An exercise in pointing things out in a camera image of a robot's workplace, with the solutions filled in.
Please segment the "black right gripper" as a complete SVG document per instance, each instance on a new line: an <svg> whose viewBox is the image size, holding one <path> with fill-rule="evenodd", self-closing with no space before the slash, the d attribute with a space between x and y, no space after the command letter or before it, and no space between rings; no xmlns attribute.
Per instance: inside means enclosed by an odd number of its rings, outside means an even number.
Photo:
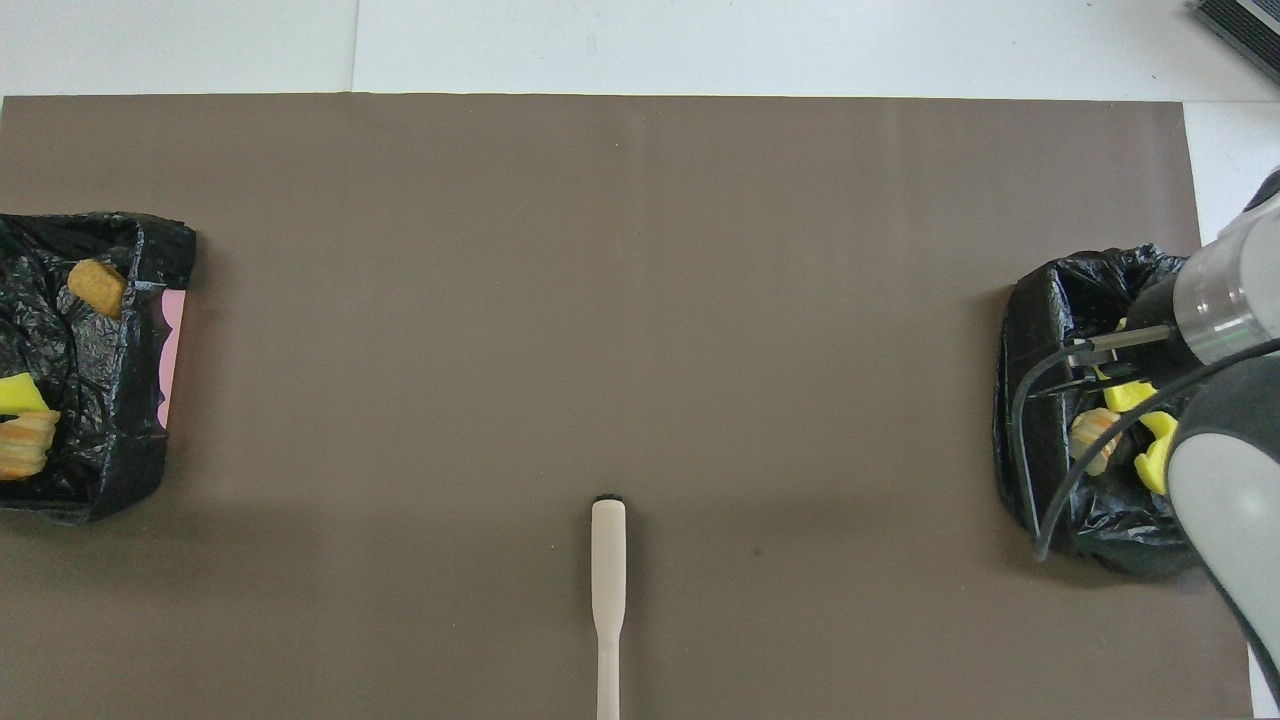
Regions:
<svg viewBox="0 0 1280 720"><path fill-rule="evenodd" d="M1162 340L1125 348L1125 363L1153 387L1165 387L1203 366L1183 337L1176 319L1174 299L1178 279L1179 275L1167 275L1143 290L1126 315L1129 331L1167 331Z"/></svg>

